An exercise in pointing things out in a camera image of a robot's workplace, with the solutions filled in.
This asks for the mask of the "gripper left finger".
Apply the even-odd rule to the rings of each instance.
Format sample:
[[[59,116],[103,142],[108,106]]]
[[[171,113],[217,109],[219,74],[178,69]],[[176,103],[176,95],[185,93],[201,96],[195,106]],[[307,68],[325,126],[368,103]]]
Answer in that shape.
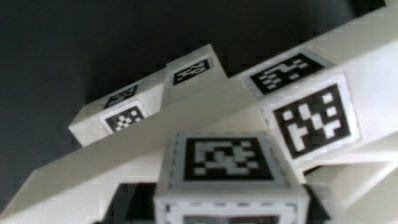
[[[155,224],[155,183],[123,183],[105,216],[94,224]]]

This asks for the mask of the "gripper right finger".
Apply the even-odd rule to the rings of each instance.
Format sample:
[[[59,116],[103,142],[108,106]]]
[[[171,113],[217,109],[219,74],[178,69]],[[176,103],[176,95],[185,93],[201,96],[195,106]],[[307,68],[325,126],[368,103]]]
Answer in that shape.
[[[355,224],[325,184],[304,185],[309,193],[306,224]]]

